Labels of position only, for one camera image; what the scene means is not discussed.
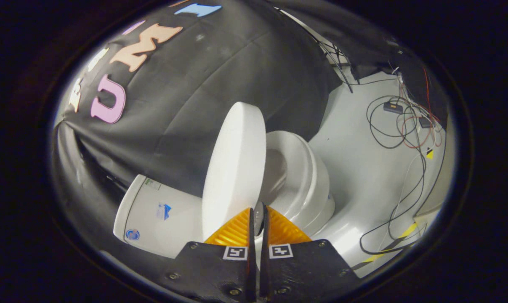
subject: black cloth backdrop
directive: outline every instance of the black cloth backdrop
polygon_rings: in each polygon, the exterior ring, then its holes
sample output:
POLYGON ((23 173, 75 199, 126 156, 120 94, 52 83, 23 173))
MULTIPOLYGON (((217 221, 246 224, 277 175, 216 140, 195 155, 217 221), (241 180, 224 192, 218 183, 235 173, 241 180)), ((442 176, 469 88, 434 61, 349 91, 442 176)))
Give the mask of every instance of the black cloth backdrop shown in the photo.
POLYGON ((267 132, 287 130, 310 140, 329 92, 341 85, 314 41, 268 3, 198 1, 222 8, 204 17, 174 15, 190 4, 160 8, 133 32, 109 41, 105 63, 82 71, 78 111, 69 106, 64 113, 62 123, 74 130, 81 148, 124 186, 144 174, 201 196, 216 137, 235 102, 258 106, 267 132), (107 63, 110 54, 138 42, 140 32, 155 23, 183 29, 157 44, 134 72, 123 63, 107 63), (115 124, 90 116, 95 96, 114 104, 112 94, 97 92, 104 74, 127 95, 115 124))
POLYGON ((334 43, 346 55, 355 80, 399 67, 410 98, 428 108, 423 67, 429 73, 429 105, 446 129, 449 97, 435 75, 412 50, 396 37, 344 8, 323 0, 268 0, 290 13, 321 36, 334 43))

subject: blue sticker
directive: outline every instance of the blue sticker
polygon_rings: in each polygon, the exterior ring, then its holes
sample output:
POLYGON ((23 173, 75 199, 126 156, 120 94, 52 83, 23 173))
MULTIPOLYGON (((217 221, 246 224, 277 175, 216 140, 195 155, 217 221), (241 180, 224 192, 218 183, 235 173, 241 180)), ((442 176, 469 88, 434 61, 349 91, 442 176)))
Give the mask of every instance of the blue sticker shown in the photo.
POLYGON ((137 229, 129 229, 125 233, 125 236, 129 240, 134 240, 135 241, 135 240, 140 239, 140 232, 137 229))
POLYGON ((217 10, 221 9, 221 5, 216 6, 208 6, 208 5, 199 5, 197 3, 191 4, 189 6, 186 6, 184 8, 181 8, 177 12, 175 12, 175 15, 180 14, 182 12, 190 12, 198 15, 198 17, 207 16, 210 13, 214 13, 217 10))
POLYGON ((156 211, 156 216, 157 218, 159 219, 168 219, 170 217, 170 210, 171 210, 171 206, 169 205, 162 205, 160 203, 158 203, 158 210, 156 211))

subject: toilet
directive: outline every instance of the toilet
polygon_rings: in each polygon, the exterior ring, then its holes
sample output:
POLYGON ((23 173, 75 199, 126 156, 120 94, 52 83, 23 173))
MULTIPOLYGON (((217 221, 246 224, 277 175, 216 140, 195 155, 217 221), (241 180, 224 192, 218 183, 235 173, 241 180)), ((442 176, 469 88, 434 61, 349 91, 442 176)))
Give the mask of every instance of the toilet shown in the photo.
MULTIPOLYGON (((215 143, 202 198, 138 175, 121 201, 114 234, 127 244, 175 258, 186 243, 204 242, 258 202, 308 236, 327 223, 335 208, 327 168, 308 143, 282 130, 266 133, 258 107, 237 102, 215 143)), ((254 243, 259 266, 262 236, 254 243)))

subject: white floor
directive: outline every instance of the white floor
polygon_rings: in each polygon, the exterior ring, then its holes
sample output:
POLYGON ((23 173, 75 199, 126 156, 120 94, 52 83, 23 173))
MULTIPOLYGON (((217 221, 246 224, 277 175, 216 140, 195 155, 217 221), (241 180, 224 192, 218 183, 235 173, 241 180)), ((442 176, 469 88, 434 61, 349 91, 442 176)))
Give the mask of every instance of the white floor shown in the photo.
MULTIPOLYGON (((346 77, 353 79, 348 68, 344 69, 346 77)), ((312 239, 327 239, 335 246, 346 262, 353 267, 371 257, 359 247, 359 238, 365 232, 389 220, 392 209, 417 184, 423 173, 418 151, 404 144, 395 149, 385 149, 375 142, 370 133, 366 118, 367 106, 375 98, 386 95, 398 95, 398 80, 392 75, 379 73, 361 79, 361 83, 381 79, 367 85, 353 86, 352 94, 346 84, 342 84, 329 96, 329 102, 319 133, 309 142, 327 166, 330 176, 331 193, 336 202, 333 217, 312 239)), ((373 105, 388 101, 379 100, 373 105)), ((383 111, 382 106, 375 111, 372 121, 376 127, 386 133, 398 134, 396 114, 383 111)), ((421 142, 428 131, 419 132, 421 142)), ((379 133, 379 140, 386 145, 394 145, 400 138, 387 138, 379 133)), ((410 142, 416 144, 415 134, 409 136, 410 142)), ((444 139, 444 130, 437 134, 437 144, 444 139)), ((400 236, 413 223, 413 216, 422 204, 439 172, 444 152, 444 141, 441 146, 434 146, 434 138, 428 138, 423 147, 433 147, 434 157, 427 160, 424 192, 415 207, 394 220, 391 232, 400 236)), ((397 213, 410 207, 419 197, 421 185, 398 207, 397 213)), ((399 246, 417 239, 419 234, 410 237, 399 246)), ((364 236, 363 245, 369 251, 380 251, 393 240, 387 236, 387 225, 364 236)), ((356 270, 363 277, 383 263, 390 260, 397 252, 381 256, 375 262, 356 270)))

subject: pink letter u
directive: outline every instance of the pink letter u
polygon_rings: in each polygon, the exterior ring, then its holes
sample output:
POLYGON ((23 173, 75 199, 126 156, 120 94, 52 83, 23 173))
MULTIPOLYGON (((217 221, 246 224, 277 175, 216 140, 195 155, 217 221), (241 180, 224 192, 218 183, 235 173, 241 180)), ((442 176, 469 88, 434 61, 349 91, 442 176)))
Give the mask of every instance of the pink letter u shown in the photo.
POLYGON ((98 101, 98 97, 95 97, 91 105, 91 117, 98 117, 102 121, 115 123, 123 114, 127 94, 125 94, 125 89, 121 85, 108 79, 108 74, 105 74, 102 79, 100 79, 100 83, 98 83, 98 91, 100 92, 102 90, 106 90, 107 92, 114 94, 115 105, 114 107, 109 108, 100 103, 98 101))

